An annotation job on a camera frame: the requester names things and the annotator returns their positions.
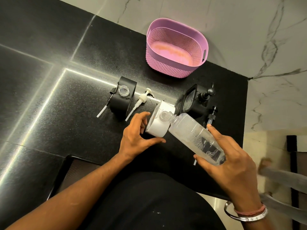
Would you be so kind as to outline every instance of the marble wall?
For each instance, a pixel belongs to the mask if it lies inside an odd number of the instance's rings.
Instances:
[[[146,34],[166,17],[202,32],[208,60],[250,77],[245,131],[307,126],[307,0],[62,0]]]

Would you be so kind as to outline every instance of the clear plastic bottle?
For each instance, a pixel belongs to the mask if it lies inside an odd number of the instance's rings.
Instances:
[[[224,151],[213,135],[188,114],[176,116],[172,112],[162,111],[160,119],[170,122],[169,132],[195,154],[216,166],[225,162]]]

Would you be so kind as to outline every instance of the pink basket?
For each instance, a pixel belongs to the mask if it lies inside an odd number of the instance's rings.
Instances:
[[[208,42],[199,31],[167,18],[156,19],[149,26],[146,61],[153,69],[184,78],[201,66],[207,56]]]

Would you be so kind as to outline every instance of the white pump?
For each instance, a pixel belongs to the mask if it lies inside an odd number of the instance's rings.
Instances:
[[[141,94],[140,94],[140,96],[138,97],[138,101],[136,102],[134,108],[133,108],[132,111],[129,113],[129,115],[128,115],[128,117],[126,118],[125,121],[127,121],[127,120],[129,119],[129,117],[131,116],[131,114],[134,112],[134,110],[135,110],[136,108],[138,108],[138,107],[140,106],[141,103],[145,103],[145,102],[147,101],[147,98],[148,98],[147,95],[148,95],[149,93],[154,97],[153,92],[151,91],[151,89],[150,89],[150,88],[147,88],[147,89],[146,89],[146,93],[141,93]]]

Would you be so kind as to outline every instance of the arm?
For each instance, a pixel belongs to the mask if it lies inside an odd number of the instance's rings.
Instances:
[[[194,155],[194,158],[228,194],[237,211],[259,210],[262,204],[257,189],[255,162],[230,136],[222,135],[210,124],[207,127],[224,150],[226,161],[220,166],[213,166],[200,156]],[[267,217],[259,221],[243,223],[243,228],[274,230]]]
[[[107,163],[17,220],[7,230],[73,230],[82,223],[112,179],[138,154],[165,139],[140,136],[149,112],[135,114],[125,128],[119,152]]]

